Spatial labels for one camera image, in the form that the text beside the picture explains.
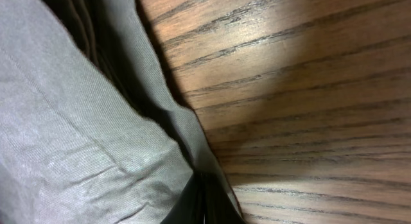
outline wood grain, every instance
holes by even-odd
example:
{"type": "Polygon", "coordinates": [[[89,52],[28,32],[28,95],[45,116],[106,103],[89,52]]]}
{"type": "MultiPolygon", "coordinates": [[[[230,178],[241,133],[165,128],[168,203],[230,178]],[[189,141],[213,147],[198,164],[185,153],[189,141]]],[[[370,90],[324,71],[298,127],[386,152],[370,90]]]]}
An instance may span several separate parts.
{"type": "Polygon", "coordinates": [[[411,223],[411,0],[140,0],[247,223],[411,223]]]}

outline tabletop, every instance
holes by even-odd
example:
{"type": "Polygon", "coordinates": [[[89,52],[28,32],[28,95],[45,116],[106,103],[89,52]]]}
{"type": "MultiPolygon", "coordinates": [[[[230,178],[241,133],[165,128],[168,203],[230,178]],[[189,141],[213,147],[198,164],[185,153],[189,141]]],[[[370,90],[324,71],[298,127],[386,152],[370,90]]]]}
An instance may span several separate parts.
{"type": "Polygon", "coordinates": [[[247,223],[411,223],[411,0],[138,4],[247,223]]]}

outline gray fabric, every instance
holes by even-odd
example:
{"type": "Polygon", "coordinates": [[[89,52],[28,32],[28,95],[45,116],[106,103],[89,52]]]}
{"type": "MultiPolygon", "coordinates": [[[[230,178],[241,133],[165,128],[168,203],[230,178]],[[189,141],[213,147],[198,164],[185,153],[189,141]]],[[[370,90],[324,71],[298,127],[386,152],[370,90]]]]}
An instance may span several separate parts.
{"type": "Polygon", "coordinates": [[[134,0],[99,3],[139,82],[131,93],[182,144],[130,106],[41,0],[0,0],[0,222],[160,223],[193,173],[181,148],[236,205],[194,113],[166,87],[134,0]]]}

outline cloth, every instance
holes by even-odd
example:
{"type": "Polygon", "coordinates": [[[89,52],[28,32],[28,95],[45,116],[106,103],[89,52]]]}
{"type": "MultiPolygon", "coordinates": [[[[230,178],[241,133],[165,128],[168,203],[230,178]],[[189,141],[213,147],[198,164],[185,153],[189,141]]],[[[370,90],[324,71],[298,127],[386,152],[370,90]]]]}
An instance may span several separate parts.
{"type": "Polygon", "coordinates": [[[134,0],[0,0],[0,62],[0,223],[160,223],[193,169],[237,208],[134,0]]]}

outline wooden table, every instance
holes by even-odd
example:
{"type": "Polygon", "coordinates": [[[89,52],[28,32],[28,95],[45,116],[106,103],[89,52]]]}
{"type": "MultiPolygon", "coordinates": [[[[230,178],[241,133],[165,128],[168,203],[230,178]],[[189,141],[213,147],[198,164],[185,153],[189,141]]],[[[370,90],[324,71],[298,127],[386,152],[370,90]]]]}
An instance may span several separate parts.
{"type": "Polygon", "coordinates": [[[411,0],[140,3],[247,223],[411,223],[411,0]]]}

